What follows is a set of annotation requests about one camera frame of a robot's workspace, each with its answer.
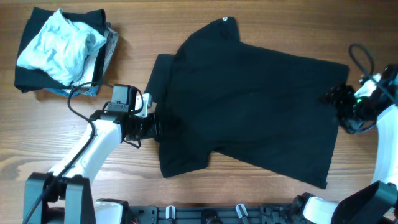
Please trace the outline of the black t-shirt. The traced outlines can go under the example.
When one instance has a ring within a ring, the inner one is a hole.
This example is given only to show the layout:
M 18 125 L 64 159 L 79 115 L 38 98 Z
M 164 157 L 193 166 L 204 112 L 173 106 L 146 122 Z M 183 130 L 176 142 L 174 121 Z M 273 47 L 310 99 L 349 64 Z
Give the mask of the black t-shirt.
M 157 56 L 146 87 L 162 175 L 204 169 L 218 152 L 325 189 L 338 118 L 320 98 L 348 74 L 347 65 L 245 44 L 233 17 L 209 23 Z

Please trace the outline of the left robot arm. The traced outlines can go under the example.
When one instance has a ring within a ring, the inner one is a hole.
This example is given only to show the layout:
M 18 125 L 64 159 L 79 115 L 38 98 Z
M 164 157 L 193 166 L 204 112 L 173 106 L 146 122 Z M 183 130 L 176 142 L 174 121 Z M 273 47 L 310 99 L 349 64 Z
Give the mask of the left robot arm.
M 62 161 L 25 182 L 24 223 L 137 223 L 125 200 L 93 201 L 91 185 L 108 156 L 123 142 L 140 147 L 159 134 L 156 115 L 97 110 Z

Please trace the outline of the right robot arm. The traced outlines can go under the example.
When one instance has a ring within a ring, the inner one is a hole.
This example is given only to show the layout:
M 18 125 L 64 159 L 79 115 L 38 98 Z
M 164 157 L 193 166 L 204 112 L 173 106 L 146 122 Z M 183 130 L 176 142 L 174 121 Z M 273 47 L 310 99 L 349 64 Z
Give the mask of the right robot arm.
M 397 209 L 397 84 L 366 81 L 352 93 L 338 86 L 323 99 L 338 108 L 340 125 L 347 133 L 364 131 L 367 121 L 377 127 L 376 165 L 371 185 L 340 203 L 304 193 L 289 210 L 291 223 L 390 223 L 384 215 Z

